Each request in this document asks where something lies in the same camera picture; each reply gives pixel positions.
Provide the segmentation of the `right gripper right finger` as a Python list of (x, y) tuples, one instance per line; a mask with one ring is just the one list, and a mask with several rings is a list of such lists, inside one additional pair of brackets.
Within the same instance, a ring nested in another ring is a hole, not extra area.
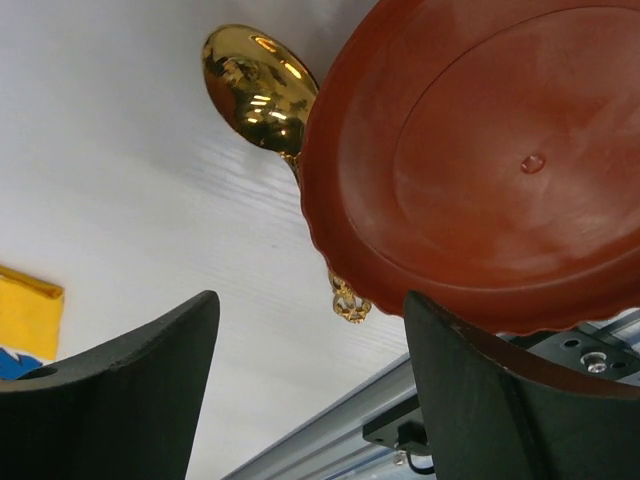
[(404, 325), (437, 478), (638, 478), (638, 387), (554, 364), (418, 292)]

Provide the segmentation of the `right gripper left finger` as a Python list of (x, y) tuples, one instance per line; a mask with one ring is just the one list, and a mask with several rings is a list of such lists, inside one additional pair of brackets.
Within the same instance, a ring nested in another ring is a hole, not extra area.
[(4, 479), (183, 479), (220, 303), (203, 291), (90, 350), (1, 383)]

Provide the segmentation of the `yellow Pikachu placemat cloth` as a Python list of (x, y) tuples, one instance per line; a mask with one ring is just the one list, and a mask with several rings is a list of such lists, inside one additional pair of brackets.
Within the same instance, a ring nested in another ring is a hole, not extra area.
[(63, 287), (1, 268), (1, 378), (18, 379), (56, 359)]

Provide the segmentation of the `red plate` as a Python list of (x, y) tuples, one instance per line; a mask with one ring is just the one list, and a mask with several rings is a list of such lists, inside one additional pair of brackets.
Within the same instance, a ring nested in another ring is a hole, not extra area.
[(301, 208), (335, 273), (491, 332), (639, 303), (639, 5), (381, 1), (312, 107)]

